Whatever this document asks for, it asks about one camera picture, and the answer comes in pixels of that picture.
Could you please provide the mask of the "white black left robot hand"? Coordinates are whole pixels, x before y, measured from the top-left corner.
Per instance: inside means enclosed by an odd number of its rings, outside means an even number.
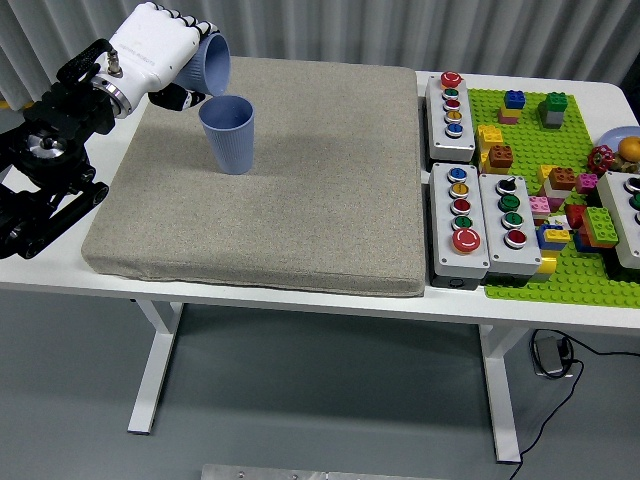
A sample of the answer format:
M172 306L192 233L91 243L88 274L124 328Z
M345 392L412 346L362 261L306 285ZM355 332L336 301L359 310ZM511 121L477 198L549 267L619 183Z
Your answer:
M201 41L218 32L211 22L142 3L109 40L111 49L99 57L92 83L109 95L114 116L123 119L146 94L172 83Z

